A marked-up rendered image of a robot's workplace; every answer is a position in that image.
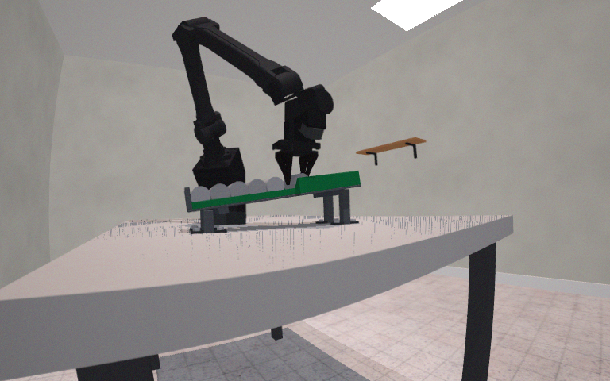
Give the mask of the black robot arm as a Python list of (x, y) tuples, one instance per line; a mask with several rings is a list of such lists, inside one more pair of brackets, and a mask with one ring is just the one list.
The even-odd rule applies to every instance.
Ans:
[[(194, 132), (204, 148), (204, 155), (200, 156), (204, 167), (232, 155), (219, 140), (226, 133), (226, 125), (221, 114), (214, 111), (211, 105), (199, 45), (244, 72), (271, 97), (275, 106), (286, 101), (284, 140), (315, 142), (322, 139), (326, 129), (326, 114), (330, 114), (334, 108), (333, 99), (322, 84), (303, 89), (301, 78), (295, 71), (268, 60), (228, 36), (220, 31), (217, 22), (207, 17), (182, 21), (172, 38), (180, 48), (195, 104)], [(289, 100), (291, 98), (294, 99)]]

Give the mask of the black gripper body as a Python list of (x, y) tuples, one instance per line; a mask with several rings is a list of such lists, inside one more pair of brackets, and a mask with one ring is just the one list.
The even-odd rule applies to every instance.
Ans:
[[(284, 147), (284, 146), (287, 146), (287, 147)], [(297, 156), (297, 157), (305, 156), (306, 154), (309, 154), (309, 153), (318, 153), (318, 151), (311, 151), (313, 148), (316, 150), (319, 150), (321, 148), (321, 143), (282, 139), (282, 140), (278, 140), (276, 143), (272, 144), (272, 150), (275, 150), (275, 149), (280, 150), (278, 152), (275, 152), (275, 155), (277, 155), (283, 151), (293, 152), (293, 156)]]

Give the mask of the grey cylinder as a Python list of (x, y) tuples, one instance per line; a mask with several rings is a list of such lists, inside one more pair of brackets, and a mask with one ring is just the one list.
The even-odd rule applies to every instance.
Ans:
[(207, 188), (199, 186), (191, 192), (191, 202), (198, 202), (210, 199), (210, 192)]
[(265, 182), (261, 179), (254, 179), (250, 182), (247, 182), (246, 185), (249, 188), (249, 194), (257, 194), (267, 191), (267, 186)]
[(216, 184), (211, 189), (210, 192), (210, 200), (218, 199), (218, 198), (228, 198), (230, 196), (229, 188), (224, 184)]
[(272, 177), (264, 180), (264, 182), (267, 186), (266, 192), (284, 190), (284, 181), (279, 177)]
[(284, 189), (286, 190), (286, 189), (295, 188), (297, 178), (300, 178), (300, 177), (308, 177), (308, 175), (306, 175), (304, 173), (300, 173), (300, 174), (296, 174), (296, 175), (291, 175), (290, 185), (286, 185), (285, 180), (284, 180)]
[(232, 183), (228, 188), (230, 190), (230, 197), (249, 194), (248, 186), (241, 181)]

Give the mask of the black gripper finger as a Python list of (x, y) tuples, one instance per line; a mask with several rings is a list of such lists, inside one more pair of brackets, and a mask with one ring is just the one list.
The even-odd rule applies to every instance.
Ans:
[(283, 172), (286, 185), (290, 185), (293, 152), (281, 152), (275, 155), (275, 158)]
[(300, 172), (309, 176), (318, 156), (318, 153), (309, 153), (305, 156), (301, 156), (299, 158)]

